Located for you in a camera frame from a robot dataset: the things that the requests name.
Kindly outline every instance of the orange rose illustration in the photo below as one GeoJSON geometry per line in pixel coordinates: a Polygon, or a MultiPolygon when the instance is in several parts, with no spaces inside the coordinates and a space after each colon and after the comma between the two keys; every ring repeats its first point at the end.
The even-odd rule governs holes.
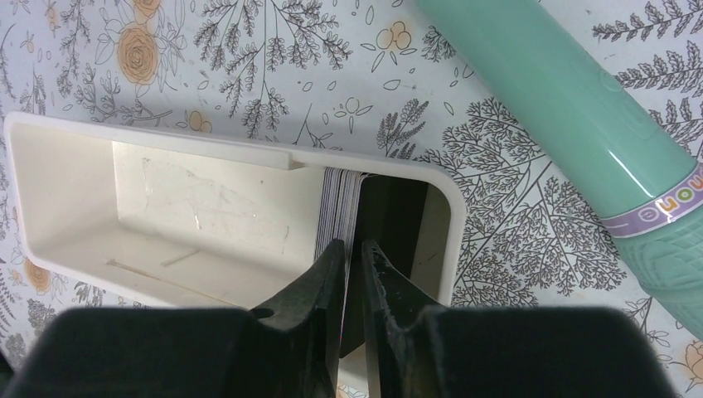
{"type": "Polygon", "coordinates": [[[156,14],[161,0],[134,0],[134,17],[144,23],[156,14]]]}
{"type": "Polygon", "coordinates": [[[139,85],[153,83],[158,67],[158,48],[146,27],[134,22],[124,27],[117,46],[117,59],[127,80],[139,85]]]}
{"type": "Polygon", "coordinates": [[[703,384],[703,342],[692,342],[686,346],[686,363],[671,362],[685,367],[691,375],[691,384],[686,392],[703,384]]]}
{"type": "Polygon", "coordinates": [[[49,271],[37,267],[29,259],[24,260],[24,271],[29,283],[35,287],[38,294],[49,291],[51,288],[51,273],[49,271]]]}

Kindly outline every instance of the black fern illustration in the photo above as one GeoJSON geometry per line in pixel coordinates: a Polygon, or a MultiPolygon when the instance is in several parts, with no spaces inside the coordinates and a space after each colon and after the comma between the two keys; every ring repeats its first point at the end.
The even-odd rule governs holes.
{"type": "Polygon", "coordinates": [[[122,88],[119,85],[119,79],[113,77],[108,70],[104,78],[100,78],[100,86],[105,91],[105,95],[99,98],[95,86],[95,69],[90,64],[85,65],[83,73],[83,85],[76,87],[74,97],[75,102],[83,105],[90,114],[90,118],[94,122],[103,123],[110,119],[117,119],[121,124],[131,126],[134,122],[148,122],[156,120],[157,127],[163,117],[171,114],[171,110],[155,114],[148,108],[144,107],[139,99],[134,99],[134,106],[128,108],[124,105],[118,105],[115,96],[119,94],[122,88]]]}
{"type": "Polygon", "coordinates": [[[684,10],[679,6],[676,0],[662,0],[663,11],[659,7],[652,5],[652,2],[647,2],[644,8],[644,18],[636,13],[630,16],[630,23],[623,21],[615,21],[614,24],[600,24],[593,27],[594,37],[600,39],[610,39],[617,41],[621,37],[625,37],[627,41],[640,36],[643,41],[647,40],[654,30],[657,31],[657,37],[662,38],[669,31],[669,28],[676,26],[674,29],[674,37],[681,35],[693,22],[693,27],[690,30],[691,34],[697,33],[703,28],[703,1],[688,0],[688,9],[684,10]]]}
{"type": "Polygon", "coordinates": [[[534,305],[532,292],[487,244],[527,194],[530,165],[545,155],[495,99],[471,104],[467,115],[467,123],[444,130],[442,150],[418,158],[444,167],[467,201],[454,304],[534,305]]]}
{"type": "Polygon", "coordinates": [[[550,177],[535,186],[540,199],[522,203],[493,236],[495,251],[528,287],[570,295],[574,288],[611,290],[626,274],[598,217],[570,182],[550,177]]]}
{"type": "Polygon", "coordinates": [[[470,258],[462,243],[464,264],[454,288],[452,305],[456,307],[532,307],[537,305],[534,294],[490,250],[470,258]]]}
{"type": "Polygon", "coordinates": [[[688,41],[686,58],[675,51],[667,51],[667,60],[654,56],[651,64],[642,63],[638,68],[629,68],[618,73],[615,78],[626,89],[669,89],[688,93],[695,90],[693,97],[703,95],[703,62],[701,50],[688,41]]]}
{"type": "Polygon", "coordinates": [[[66,56],[66,65],[61,67],[61,73],[56,79],[59,93],[65,98],[72,88],[71,79],[78,79],[79,53],[75,48],[79,35],[85,39],[85,44],[90,43],[90,23],[85,19],[83,11],[86,6],[95,4],[95,0],[70,0],[68,11],[61,12],[61,22],[64,27],[69,27],[69,35],[61,40],[59,49],[66,56]]]}
{"type": "MultiPolygon", "coordinates": [[[[650,109],[649,114],[662,126],[674,140],[689,153],[692,153],[690,144],[697,141],[703,135],[703,102],[701,102],[698,114],[691,110],[691,103],[688,97],[681,100],[681,104],[676,106],[673,101],[667,101],[667,110],[664,115],[661,112],[650,109]]],[[[698,148],[696,158],[701,156],[703,145],[698,148]]]]}
{"type": "Polygon", "coordinates": [[[104,289],[85,282],[79,282],[75,284],[73,290],[75,291],[75,299],[78,304],[85,302],[85,306],[89,308],[103,306],[104,289]]]}
{"type": "Polygon", "coordinates": [[[12,326],[10,318],[15,319],[10,308],[10,303],[15,303],[15,298],[12,296],[10,288],[5,285],[5,280],[7,280],[5,272],[6,269],[0,268],[0,337],[5,337],[5,333],[8,332],[7,328],[12,326]]]}
{"type": "Polygon", "coordinates": [[[0,240],[7,238],[7,233],[10,231],[10,212],[7,209],[8,194],[0,199],[0,240]]]}
{"type": "Polygon", "coordinates": [[[494,99],[467,114],[444,131],[444,150],[419,159],[444,167],[466,197],[455,303],[532,305],[533,287],[569,295],[620,285],[626,274],[610,236],[568,182],[543,181],[551,162],[517,120],[494,99]]]}
{"type": "Polygon", "coordinates": [[[51,306],[47,307],[41,301],[37,301],[33,298],[27,300],[27,304],[29,305],[29,309],[27,310],[29,318],[27,320],[34,328],[34,336],[40,337],[44,329],[56,319],[58,314],[51,306]]]}
{"type": "Polygon", "coordinates": [[[649,313],[652,310],[652,298],[640,298],[636,302],[627,301],[627,308],[623,308],[625,315],[632,319],[633,322],[638,326],[639,330],[647,337],[650,343],[659,344],[662,347],[669,348],[671,344],[667,340],[669,332],[664,332],[662,330],[653,330],[647,325],[649,320],[649,313]]]}
{"type": "Polygon", "coordinates": [[[22,112],[33,114],[46,114],[46,90],[44,90],[44,78],[36,75],[32,67],[32,89],[24,90],[20,95],[20,105],[22,112]]]}
{"type": "MultiPolygon", "coordinates": [[[[2,43],[0,43],[0,85],[5,89],[5,94],[9,95],[12,100],[16,100],[17,97],[12,92],[12,83],[7,75],[7,54],[5,54],[5,41],[7,40],[7,35],[10,33],[12,28],[15,26],[13,23],[5,32],[5,36],[2,38],[2,43]]],[[[5,114],[2,112],[2,104],[0,104],[0,119],[5,119],[5,114]]],[[[0,140],[2,147],[5,148],[5,138],[0,140]]]]}
{"type": "Polygon", "coordinates": [[[439,62],[442,59],[448,60],[457,55],[456,50],[445,39],[435,27],[429,27],[422,38],[424,48],[422,49],[422,57],[425,60],[439,62]]]}
{"type": "Polygon", "coordinates": [[[220,92],[231,104],[230,117],[241,110],[245,92],[259,85],[258,98],[249,100],[242,118],[250,138],[259,136],[264,118],[266,128],[276,130],[280,116],[288,114],[285,98],[266,80],[268,72],[277,71],[286,62],[307,69],[310,62],[317,65],[324,56],[339,70],[352,53],[349,42],[334,32],[339,27],[336,17],[321,9],[318,0],[288,0],[280,5],[274,0],[211,0],[203,7],[202,16],[208,20],[194,43],[202,49],[201,61],[209,61],[212,70],[225,68],[230,77],[220,85],[220,92]],[[254,37],[258,19],[263,19],[264,26],[259,44],[241,43],[243,35],[254,37]]]}
{"type": "Polygon", "coordinates": [[[400,113],[388,114],[381,120],[376,143],[379,149],[385,150],[388,158],[412,157],[415,145],[410,144],[408,140],[424,128],[425,122],[419,120],[428,105],[429,101],[421,104],[419,100],[411,99],[400,113]]]}

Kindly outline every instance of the botanical line drawing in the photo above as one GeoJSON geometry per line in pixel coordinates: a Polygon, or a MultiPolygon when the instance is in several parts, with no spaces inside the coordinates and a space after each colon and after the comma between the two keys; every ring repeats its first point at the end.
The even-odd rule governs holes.
{"type": "Polygon", "coordinates": [[[412,158],[416,145],[409,140],[424,128],[425,122],[420,122],[420,118],[428,106],[429,101],[420,103],[416,98],[411,99],[402,111],[387,114],[381,120],[376,143],[388,158],[412,158]]]}
{"type": "Polygon", "coordinates": [[[667,60],[654,56],[654,62],[643,62],[639,68],[628,68],[615,78],[626,89],[681,90],[687,93],[696,90],[693,97],[703,95],[703,61],[701,50],[692,41],[686,44],[686,59],[675,51],[667,51],[667,60]]]}
{"type": "Polygon", "coordinates": [[[425,60],[439,62],[442,59],[448,60],[457,55],[457,51],[439,33],[436,27],[429,27],[429,32],[424,35],[422,42],[424,43],[422,57],[425,60]]]}
{"type": "Polygon", "coordinates": [[[335,118],[346,118],[349,116],[348,125],[349,133],[354,134],[354,116],[362,116],[369,113],[373,109],[373,105],[361,107],[361,102],[354,97],[349,97],[347,102],[339,104],[339,110],[334,113],[335,118]]]}
{"type": "MultiPolygon", "coordinates": [[[[461,79],[468,79],[469,77],[473,76],[476,73],[475,70],[471,70],[471,68],[468,67],[468,65],[464,66],[463,72],[461,74],[461,79]]],[[[456,85],[459,84],[459,68],[458,66],[454,68],[454,80],[452,80],[451,83],[449,83],[449,87],[456,87],[456,85]]]]}
{"type": "Polygon", "coordinates": [[[531,306],[532,287],[569,295],[620,285],[626,274],[608,233],[573,186],[542,180],[551,162],[517,120],[495,99],[467,115],[444,131],[443,150],[419,158],[444,167],[467,201],[453,303],[531,306]]]}
{"type": "Polygon", "coordinates": [[[298,137],[293,141],[293,145],[298,145],[300,142],[300,138],[303,136],[303,132],[308,134],[308,137],[310,138],[310,141],[313,144],[313,148],[323,148],[323,149],[331,149],[333,151],[341,151],[342,149],[339,147],[330,147],[327,148],[325,141],[327,139],[330,139],[334,133],[325,133],[323,135],[316,135],[310,130],[310,125],[308,124],[308,118],[310,117],[310,111],[313,109],[313,104],[310,104],[308,107],[308,112],[305,114],[305,120],[303,120],[303,125],[300,126],[300,131],[298,132],[298,137]]]}
{"type": "Polygon", "coordinates": [[[5,337],[4,333],[7,333],[7,327],[12,326],[10,324],[10,319],[15,319],[15,315],[10,309],[10,303],[15,303],[15,298],[10,292],[10,288],[5,285],[5,270],[0,268],[0,337],[5,337]]]}
{"type": "Polygon", "coordinates": [[[20,95],[22,112],[36,114],[46,114],[46,91],[44,90],[44,78],[37,75],[32,66],[32,90],[25,89],[20,95]]]}
{"type": "Polygon", "coordinates": [[[51,34],[56,38],[56,29],[60,28],[59,25],[59,13],[56,12],[56,0],[44,0],[44,5],[46,6],[46,11],[44,11],[44,16],[49,22],[49,30],[51,34]]]}
{"type": "Polygon", "coordinates": [[[61,12],[61,22],[64,26],[69,26],[69,35],[61,40],[59,49],[61,54],[66,56],[66,65],[61,67],[61,73],[56,79],[56,84],[59,86],[59,94],[64,98],[67,97],[73,90],[72,79],[78,79],[78,61],[79,53],[75,48],[78,42],[78,36],[81,35],[85,39],[85,45],[90,43],[90,24],[85,19],[83,11],[85,7],[95,4],[95,0],[70,0],[68,11],[61,12]]]}
{"type": "MultiPolygon", "coordinates": [[[[10,31],[14,26],[14,23],[10,25],[10,27],[5,32],[5,36],[2,37],[2,43],[0,43],[0,85],[2,85],[2,87],[5,89],[5,94],[9,95],[13,101],[16,100],[17,97],[12,92],[12,83],[10,82],[10,79],[7,76],[7,54],[5,53],[5,41],[7,40],[7,35],[10,34],[10,31]]],[[[2,103],[0,103],[0,119],[5,119],[5,114],[2,112],[2,103]]],[[[0,143],[2,144],[2,147],[5,148],[4,137],[2,137],[0,143]]]]}
{"type": "Polygon", "coordinates": [[[253,92],[258,81],[259,95],[248,101],[242,117],[249,138],[258,137],[264,116],[266,128],[276,130],[280,116],[288,113],[285,98],[266,80],[267,73],[277,71],[286,61],[307,69],[310,61],[317,65],[322,55],[333,70],[339,70],[353,52],[349,42],[334,32],[339,27],[337,18],[322,13],[318,0],[288,0],[280,6],[274,0],[211,0],[203,7],[202,16],[208,19],[194,43],[202,48],[202,61],[209,60],[212,70],[225,68],[230,77],[220,86],[231,105],[230,117],[240,111],[243,96],[253,92]],[[260,14],[263,29],[258,31],[259,44],[240,43],[243,34],[254,37],[257,33],[260,14]]]}
{"type": "Polygon", "coordinates": [[[417,52],[416,48],[411,48],[413,37],[405,28],[405,23],[398,21],[393,23],[390,29],[383,29],[376,35],[376,45],[371,43],[362,43],[361,47],[368,51],[378,51],[378,55],[371,65],[371,73],[381,65],[385,59],[386,52],[390,56],[393,63],[398,66],[398,56],[409,56],[417,52]]]}
{"type": "Polygon", "coordinates": [[[176,127],[181,129],[190,128],[193,131],[200,133],[212,133],[212,123],[205,120],[200,111],[194,110],[190,113],[185,111],[185,120],[176,123],[176,127]]]}
{"type": "Polygon", "coordinates": [[[185,62],[182,51],[187,41],[181,29],[186,18],[186,5],[184,0],[169,2],[169,5],[175,5],[168,8],[169,12],[173,10],[173,18],[169,18],[164,4],[138,0],[132,8],[122,0],[118,7],[119,19],[111,19],[105,8],[100,9],[105,28],[98,36],[95,64],[104,64],[117,53],[119,69],[134,84],[137,98],[147,94],[154,81],[157,81],[159,91],[163,91],[164,86],[175,90],[168,84],[168,72],[176,76],[179,61],[185,62]],[[152,33],[149,20],[155,17],[152,33]]]}
{"type": "Polygon", "coordinates": [[[15,333],[7,337],[5,341],[5,352],[7,352],[7,362],[18,368],[22,366],[27,357],[27,345],[21,333],[15,333]]]}
{"type": "Polygon", "coordinates": [[[31,14],[29,7],[27,6],[27,4],[29,4],[29,0],[10,0],[10,4],[12,5],[12,15],[17,14],[17,10],[19,10],[20,6],[22,6],[22,9],[27,14],[31,14]]]}
{"type": "Polygon", "coordinates": [[[685,367],[690,372],[690,380],[686,392],[703,384],[703,342],[694,341],[686,346],[686,363],[669,362],[672,365],[685,367]]]}
{"type": "Polygon", "coordinates": [[[26,47],[27,52],[30,54],[34,53],[34,33],[30,34],[29,31],[27,31],[27,39],[20,43],[20,48],[26,47]]]}
{"type": "Polygon", "coordinates": [[[73,290],[75,291],[75,298],[71,301],[78,302],[78,304],[85,302],[85,306],[89,308],[103,306],[104,289],[85,282],[78,282],[73,287],[73,290]]]}
{"type": "Polygon", "coordinates": [[[106,76],[99,79],[100,86],[105,91],[105,95],[98,99],[98,93],[95,85],[95,69],[87,64],[83,73],[83,85],[76,88],[74,97],[75,102],[83,105],[93,116],[90,120],[103,123],[112,118],[119,118],[122,124],[131,126],[135,122],[148,122],[156,120],[154,127],[157,127],[162,118],[171,114],[171,110],[155,114],[145,107],[139,98],[134,99],[134,106],[128,108],[124,105],[118,105],[115,96],[122,90],[119,86],[117,76],[113,77],[108,70],[106,76]]]}
{"type": "Polygon", "coordinates": [[[398,87],[400,87],[400,79],[388,80],[383,84],[383,88],[389,91],[398,90],[398,87]]]}
{"type": "Polygon", "coordinates": [[[51,289],[51,272],[37,267],[29,259],[24,260],[24,272],[37,295],[43,295],[51,289]]]}
{"type": "Polygon", "coordinates": [[[698,114],[694,115],[691,110],[691,103],[686,97],[681,100],[681,104],[676,106],[673,101],[667,101],[667,109],[665,114],[650,109],[649,114],[657,123],[674,138],[686,151],[694,155],[697,159],[701,158],[703,152],[703,144],[695,153],[691,150],[690,144],[698,140],[703,135],[703,102],[700,104],[698,114]]]}
{"type": "Polygon", "coordinates": [[[625,304],[628,306],[627,308],[623,308],[625,315],[637,324],[640,332],[645,335],[650,343],[656,343],[666,348],[671,347],[671,344],[667,340],[669,332],[653,330],[647,324],[649,314],[652,310],[652,297],[640,298],[636,302],[627,301],[625,304]]]}
{"type": "Polygon", "coordinates": [[[51,307],[47,307],[41,301],[30,298],[27,300],[29,306],[27,310],[27,319],[31,326],[34,328],[34,336],[40,337],[49,324],[56,319],[58,314],[56,310],[51,307]]]}
{"type": "Polygon", "coordinates": [[[642,41],[646,41],[654,29],[657,29],[657,38],[661,39],[670,27],[676,26],[674,37],[678,37],[686,30],[694,18],[697,18],[697,20],[691,28],[691,35],[703,28],[703,1],[688,0],[687,11],[681,9],[676,0],[662,0],[662,4],[664,12],[662,12],[661,8],[652,5],[652,2],[647,2],[644,8],[644,15],[646,15],[645,18],[648,22],[643,21],[640,15],[633,13],[630,16],[629,25],[622,21],[615,21],[614,24],[599,24],[593,27],[593,35],[599,39],[610,39],[611,41],[617,41],[621,37],[625,37],[627,41],[630,41],[640,36],[642,41]]]}

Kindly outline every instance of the textured grip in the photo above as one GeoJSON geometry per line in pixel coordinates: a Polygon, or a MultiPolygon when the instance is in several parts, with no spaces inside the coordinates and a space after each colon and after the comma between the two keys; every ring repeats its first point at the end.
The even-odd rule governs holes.
{"type": "Polygon", "coordinates": [[[703,207],[645,235],[614,241],[642,289],[703,339],[703,207]]]}

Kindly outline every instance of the orange flower illustration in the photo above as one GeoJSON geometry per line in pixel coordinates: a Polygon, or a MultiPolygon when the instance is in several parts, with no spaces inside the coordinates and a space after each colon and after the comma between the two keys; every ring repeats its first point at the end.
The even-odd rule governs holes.
{"type": "Polygon", "coordinates": [[[390,29],[384,29],[376,36],[376,45],[382,50],[395,44],[398,50],[405,50],[410,46],[413,37],[405,30],[405,23],[398,21],[390,29]]]}
{"type": "Polygon", "coordinates": [[[362,43],[361,47],[368,51],[378,52],[371,66],[371,73],[373,73],[384,60],[386,52],[396,66],[398,66],[399,56],[409,56],[417,52],[417,48],[411,47],[411,44],[413,44],[413,37],[408,32],[405,22],[397,21],[390,29],[383,29],[378,32],[376,44],[362,43]]]}
{"type": "Polygon", "coordinates": [[[158,48],[143,25],[130,23],[122,30],[117,48],[119,68],[132,83],[151,85],[158,67],[158,48]]]}
{"type": "Polygon", "coordinates": [[[10,280],[12,281],[12,286],[27,286],[24,283],[24,277],[16,269],[10,271],[10,280]]]}
{"type": "Polygon", "coordinates": [[[191,117],[188,118],[188,125],[193,131],[201,133],[212,133],[212,124],[202,118],[202,114],[197,110],[191,112],[191,117]]]}
{"type": "Polygon", "coordinates": [[[691,384],[686,392],[693,387],[703,384],[703,342],[692,342],[686,346],[686,363],[670,362],[685,367],[691,376],[691,384]]]}
{"type": "Polygon", "coordinates": [[[44,294],[51,288],[51,273],[46,269],[39,268],[29,259],[24,260],[24,271],[27,274],[29,283],[34,286],[38,294],[44,294]]]}
{"type": "Polygon", "coordinates": [[[190,114],[186,111],[185,115],[185,121],[176,123],[177,127],[181,129],[190,128],[201,133],[212,133],[212,123],[205,120],[199,111],[194,110],[190,114]]]}
{"type": "Polygon", "coordinates": [[[134,18],[138,23],[144,24],[156,15],[161,0],[134,0],[134,18]]]}

